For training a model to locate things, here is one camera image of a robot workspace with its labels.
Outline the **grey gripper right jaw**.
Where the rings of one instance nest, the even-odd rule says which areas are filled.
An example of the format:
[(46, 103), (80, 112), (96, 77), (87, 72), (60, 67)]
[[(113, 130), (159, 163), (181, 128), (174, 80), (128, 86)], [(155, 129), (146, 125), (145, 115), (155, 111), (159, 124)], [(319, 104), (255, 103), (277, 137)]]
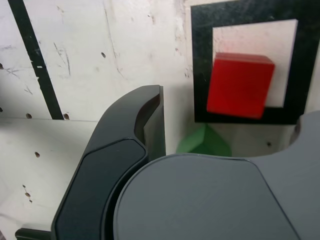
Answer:
[(113, 215), (116, 240), (317, 240), (320, 114), (300, 117), (285, 150), (231, 158), (173, 154), (125, 184)]

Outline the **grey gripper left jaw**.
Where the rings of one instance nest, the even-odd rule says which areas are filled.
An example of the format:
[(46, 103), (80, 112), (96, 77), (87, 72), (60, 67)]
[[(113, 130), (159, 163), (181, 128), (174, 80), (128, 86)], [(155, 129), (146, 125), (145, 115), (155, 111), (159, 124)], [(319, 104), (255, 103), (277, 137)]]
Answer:
[(54, 240), (111, 240), (118, 197), (147, 163), (166, 155), (164, 89), (146, 85), (97, 123), (51, 225)]

